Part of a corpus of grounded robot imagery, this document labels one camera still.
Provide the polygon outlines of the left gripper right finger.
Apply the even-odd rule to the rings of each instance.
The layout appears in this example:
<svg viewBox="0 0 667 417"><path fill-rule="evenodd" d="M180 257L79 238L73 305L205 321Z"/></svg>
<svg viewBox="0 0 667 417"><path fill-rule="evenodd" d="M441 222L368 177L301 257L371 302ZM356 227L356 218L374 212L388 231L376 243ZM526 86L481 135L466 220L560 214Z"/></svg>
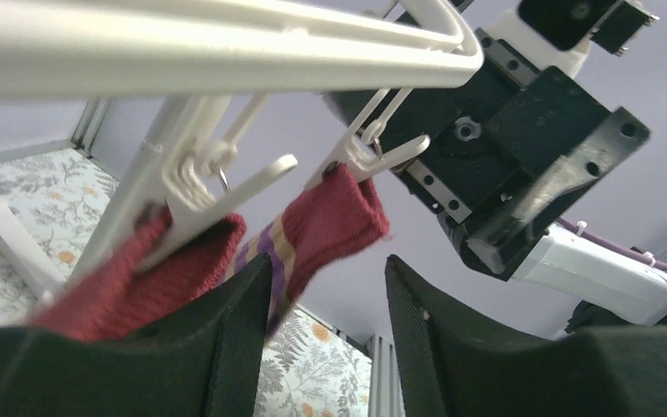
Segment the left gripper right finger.
<svg viewBox="0 0 667 417"><path fill-rule="evenodd" d="M497 322L397 255L386 291L409 416L667 416L667 316L551 341Z"/></svg>

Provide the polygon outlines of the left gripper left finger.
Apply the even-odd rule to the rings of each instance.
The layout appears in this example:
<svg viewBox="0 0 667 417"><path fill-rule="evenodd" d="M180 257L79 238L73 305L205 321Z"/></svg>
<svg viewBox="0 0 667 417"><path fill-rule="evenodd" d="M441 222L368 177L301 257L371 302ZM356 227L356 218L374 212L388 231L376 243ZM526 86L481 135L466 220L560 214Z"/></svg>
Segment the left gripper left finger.
<svg viewBox="0 0 667 417"><path fill-rule="evenodd" d="M0 328L0 416L249 416L272 262L118 341Z"/></svg>

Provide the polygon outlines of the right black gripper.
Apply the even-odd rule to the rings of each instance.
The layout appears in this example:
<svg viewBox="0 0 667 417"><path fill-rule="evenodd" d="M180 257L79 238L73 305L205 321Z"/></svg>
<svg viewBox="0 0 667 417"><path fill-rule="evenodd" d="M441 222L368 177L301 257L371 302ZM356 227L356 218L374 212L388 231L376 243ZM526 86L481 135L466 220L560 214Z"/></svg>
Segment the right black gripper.
<svg viewBox="0 0 667 417"><path fill-rule="evenodd" d="M429 136L427 150L393 173L437 216L468 268L506 281L548 227L650 131L560 69L538 69L484 30L476 36L482 68L457 89L414 90L380 143L388 151Z"/></svg>

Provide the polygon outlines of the red striped sock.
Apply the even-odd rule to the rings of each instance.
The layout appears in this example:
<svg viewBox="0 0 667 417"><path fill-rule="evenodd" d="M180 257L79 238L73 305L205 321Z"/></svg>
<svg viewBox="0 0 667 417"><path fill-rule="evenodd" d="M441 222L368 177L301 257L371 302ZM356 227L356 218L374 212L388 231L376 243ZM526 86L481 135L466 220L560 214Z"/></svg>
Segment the red striped sock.
<svg viewBox="0 0 667 417"><path fill-rule="evenodd" d="M119 339L217 287L247 226L231 214L149 270L142 262L168 234L162 209L29 325L79 341Z"/></svg>
<svg viewBox="0 0 667 417"><path fill-rule="evenodd" d="M339 165L241 245L226 277L259 253L268 254L272 289L267 337L271 337L320 269L370 247L389 229L373 181L358 182L349 168Z"/></svg>

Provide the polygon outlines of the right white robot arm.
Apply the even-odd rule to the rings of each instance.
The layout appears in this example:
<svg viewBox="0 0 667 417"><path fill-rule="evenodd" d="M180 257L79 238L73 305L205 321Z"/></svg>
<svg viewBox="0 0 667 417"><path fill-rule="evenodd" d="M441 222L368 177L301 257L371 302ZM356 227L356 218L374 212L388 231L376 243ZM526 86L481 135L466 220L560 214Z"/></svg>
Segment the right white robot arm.
<svg viewBox="0 0 667 417"><path fill-rule="evenodd" d="M394 93L369 122L394 149L428 136L428 149L393 174L437 217L461 261L500 279L575 296L618 319L667 315L667 272L651 254L619 248L564 212L640 150L649 129L607 109L557 61L540 63L477 30L483 67L456 89Z"/></svg>

